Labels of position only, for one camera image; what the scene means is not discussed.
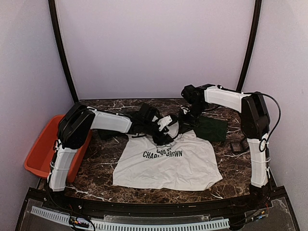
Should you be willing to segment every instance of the white perforated rail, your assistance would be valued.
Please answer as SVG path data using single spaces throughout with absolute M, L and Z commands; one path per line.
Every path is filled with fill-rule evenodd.
M 54 221 L 59 224 L 69 226 L 69 215 L 49 211 L 44 208 L 32 207 L 31 214 L 41 218 Z M 91 220 L 97 231 L 211 231 L 229 228 L 229 219 L 220 219 L 215 221 L 207 221 L 192 224 L 180 225 L 128 225 L 108 223 L 104 221 Z

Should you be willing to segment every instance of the vertical black post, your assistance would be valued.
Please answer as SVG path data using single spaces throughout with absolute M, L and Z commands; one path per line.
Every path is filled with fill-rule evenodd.
M 53 27 L 53 32 L 54 36 L 56 38 L 56 43 L 58 47 L 58 52 L 60 55 L 60 60 L 62 63 L 62 67 L 64 70 L 65 78 L 69 87 L 69 90 L 71 92 L 72 98 L 74 103 L 78 102 L 78 96 L 76 93 L 76 89 L 72 80 L 71 73 L 69 71 L 65 51 L 64 51 L 64 46 L 61 38 L 61 33 L 60 33 L 60 27 L 59 27 L 59 22 L 58 22 L 58 16 L 57 16 L 57 10 L 56 10 L 56 4 L 55 0 L 48 0 L 49 3 L 49 10 L 50 10 L 50 16 L 51 16 L 51 22 L 52 22 L 52 27 Z
M 246 75 L 247 75 L 252 51 L 254 49 L 254 44 L 255 44 L 255 40 L 256 40 L 257 28 L 258 28 L 259 17 L 260 17 L 260 12 L 261 12 L 261 4 L 262 4 L 262 0 L 256 0 L 255 9 L 254 9 L 254 16 L 253 16 L 252 24 L 251 24 L 250 36 L 249 36 L 249 41 L 248 41 L 247 50 L 246 50 L 246 55 L 245 55 L 240 79 L 239 79 L 239 81 L 237 83 L 237 87 L 236 87 L 237 91 L 242 91 L 243 86 L 244 86 L 244 82 L 245 82 L 245 79 L 246 79 Z

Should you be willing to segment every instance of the white t-shirt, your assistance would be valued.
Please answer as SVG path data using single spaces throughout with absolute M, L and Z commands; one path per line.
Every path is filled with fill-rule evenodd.
M 175 137 L 178 123 L 168 127 Z M 132 138 L 113 173 L 113 185 L 140 189 L 203 191 L 222 179 L 213 146 L 194 131 L 171 144 L 156 146 L 150 136 Z

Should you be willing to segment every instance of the orange bin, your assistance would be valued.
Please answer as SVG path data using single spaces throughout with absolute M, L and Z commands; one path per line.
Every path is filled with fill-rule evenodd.
M 54 154 L 53 144 L 57 139 L 58 124 L 63 117 L 64 115 L 56 115 L 51 119 L 51 121 L 49 121 L 49 123 L 37 138 L 25 160 L 25 168 L 41 178 L 47 179 L 49 175 L 50 162 Z M 72 161 L 66 178 L 67 182 L 72 183 L 75 180 L 76 174 L 85 155 L 91 137 L 92 131 L 90 130 L 86 142 L 81 148 L 78 149 Z

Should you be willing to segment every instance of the marble table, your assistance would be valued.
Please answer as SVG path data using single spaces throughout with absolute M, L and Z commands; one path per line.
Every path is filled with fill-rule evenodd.
M 161 115 L 178 114 L 184 99 L 137 100 L 85 100 L 83 104 L 109 112 L 137 111 L 143 103 L 156 107 Z M 128 142 L 126 136 L 102 141 L 96 130 L 73 183 L 68 183 L 65 194 L 99 201 L 120 203 L 187 203 L 232 198 L 249 194 L 251 178 L 250 152 L 234 155 L 230 142 L 240 141 L 244 135 L 240 129 L 240 117 L 236 111 L 225 107 L 203 113 L 204 116 L 226 120 L 226 142 L 213 142 L 219 171 L 223 180 L 200 192 L 184 192 L 169 189 L 133 189 L 112 185 L 112 173 Z

